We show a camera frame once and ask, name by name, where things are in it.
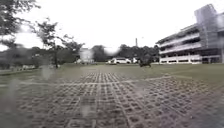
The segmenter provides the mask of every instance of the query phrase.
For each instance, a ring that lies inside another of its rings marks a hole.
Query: overcast sky
[[[24,14],[28,20],[50,17],[60,33],[74,36],[85,47],[102,44],[154,46],[156,41],[196,22],[194,11],[212,3],[224,11],[224,0],[37,0],[41,9]],[[21,33],[25,47],[42,46],[35,34]]]

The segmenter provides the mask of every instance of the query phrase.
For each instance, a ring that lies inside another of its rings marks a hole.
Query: building
[[[79,55],[83,63],[93,63],[93,51],[91,49],[81,48]]]
[[[224,13],[206,5],[195,11],[197,23],[157,42],[160,63],[224,63]]]

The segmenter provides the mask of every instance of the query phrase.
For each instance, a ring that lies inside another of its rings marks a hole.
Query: balcony
[[[185,40],[189,40],[189,39],[194,39],[194,38],[197,38],[199,36],[200,36],[199,33],[195,33],[195,34],[191,34],[191,35],[186,35],[183,38],[174,39],[174,40],[165,42],[165,43],[161,44],[160,47],[164,47],[164,46],[171,45],[171,44],[176,44],[176,43],[179,43],[179,42],[182,42],[182,41],[185,41]]]
[[[165,53],[170,53],[170,52],[178,52],[178,51],[183,51],[183,50],[188,50],[188,49],[195,49],[195,48],[200,48],[202,45],[201,43],[197,42],[194,44],[185,44],[185,45],[179,45],[176,47],[172,47],[170,49],[166,49],[164,51],[159,51],[160,54],[165,54]]]
[[[181,63],[179,61],[182,60],[188,60],[186,63],[191,63],[191,60],[201,60],[202,57],[200,55],[187,55],[187,56],[173,56],[173,57],[165,57],[165,58],[160,58],[160,62],[167,62],[171,63],[169,61],[176,61],[174,63]]]

